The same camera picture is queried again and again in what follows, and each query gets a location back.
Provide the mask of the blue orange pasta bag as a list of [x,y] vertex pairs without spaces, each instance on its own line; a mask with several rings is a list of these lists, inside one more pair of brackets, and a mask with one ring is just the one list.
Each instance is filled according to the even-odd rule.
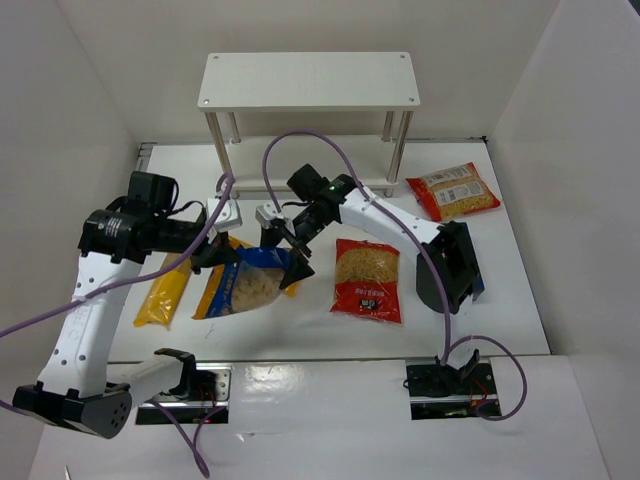
[[215,266],[192,318],[204,320],[243,313],[269,305],[281,294],[296,295],[297,285],[282,290],[280,283],[290,266],[286,248],[261,248],[235,237],[230,246],[239,262]]

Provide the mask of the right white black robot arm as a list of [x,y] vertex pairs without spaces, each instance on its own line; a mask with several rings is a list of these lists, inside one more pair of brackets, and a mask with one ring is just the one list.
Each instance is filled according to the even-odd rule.
[[380,199],[353,176],[342,174],[330,181],[309,164],[297,170],[287,185],[305,205],[296,217],[285,216],[275,200],[256,208],[260,246],[275,247],[286,241],[291,247],[291,263],[280,287],[284,289],[314,275],[309,265],[309,243],[332,223],[372,235],[412,262],[418,297],[431,310],[445,316],[445,350],[436,360],[440,381],[451,387],[466,381],[479,363],[478,351],[458,369],[447,364],[453,350],[452,316],[465,300],[475,300],[484,292],[466,224],[421,219]]

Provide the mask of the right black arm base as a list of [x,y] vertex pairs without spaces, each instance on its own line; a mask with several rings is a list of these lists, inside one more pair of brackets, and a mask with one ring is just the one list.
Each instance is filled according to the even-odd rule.
[[403,387],[414,421],[502,415],[492,367],[477,349],[460,368],[441,366],[436,360],[408,362]]

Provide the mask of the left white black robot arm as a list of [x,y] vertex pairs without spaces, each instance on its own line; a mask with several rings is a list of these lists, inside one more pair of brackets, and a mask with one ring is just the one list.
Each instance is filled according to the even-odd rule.
[[23,322],[24,327],[66,316],[54,350],[29,385],[17,387],[7,409],[43,423],[105,439],[116,436],[133,408],[160,394],[188,399],[213,396],[215,377],[198,369],[193,354],[161,348],[121,379],[107,377],[112,343],[130,287],[175,269],[186,260],[212,266],[230,253],[210,239],[234,178],[224,174],[212,212],[195,221],[175,219],[175,179],[136,171],[128,191],[84,222],[78,275],[70,303]]

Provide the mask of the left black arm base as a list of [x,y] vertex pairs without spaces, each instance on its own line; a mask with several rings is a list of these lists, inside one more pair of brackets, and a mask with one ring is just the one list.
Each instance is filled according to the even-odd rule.
[[229,363],[198,362],[198,383],[188,394],[178,396],[167,388],[178,386],[181,368],[177,360],[149,360],[135,365],[123,375],[131,384],[133,400],[140,400],[142,393],[150,393],[152,387],[161,387],[152,399],[164,407],[181,425],[197,425],[207,415],[206,424],[226,424],[229,415],[229,399],[233,367]]

